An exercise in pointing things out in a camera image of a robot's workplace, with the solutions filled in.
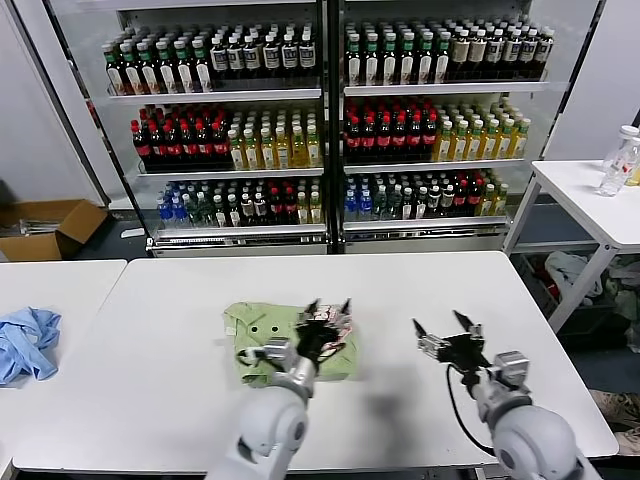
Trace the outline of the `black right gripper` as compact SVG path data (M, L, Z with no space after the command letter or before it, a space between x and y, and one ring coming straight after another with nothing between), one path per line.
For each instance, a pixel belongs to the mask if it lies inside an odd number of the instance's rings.
M438 357L439 362L451 364L462 374L474 373L488 367L488 360L483 354L485 340L482 325L473 323L471 319L454 310L453 314L464 332L458 335L441 338L429 334L415 319L412 323L417 337L417 347L429 357Z

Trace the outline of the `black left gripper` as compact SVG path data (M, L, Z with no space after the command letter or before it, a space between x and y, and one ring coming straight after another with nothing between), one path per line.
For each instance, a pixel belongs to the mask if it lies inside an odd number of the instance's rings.
M329 323L313 321L320 299L309 303L299 314L299 324L296 328L298 343L296 350L299 356L318 363L322 349L326 343L334 341L334 330L338 334L349 334L352 329L351 299L347 298L342 304L331 305L329 309Z

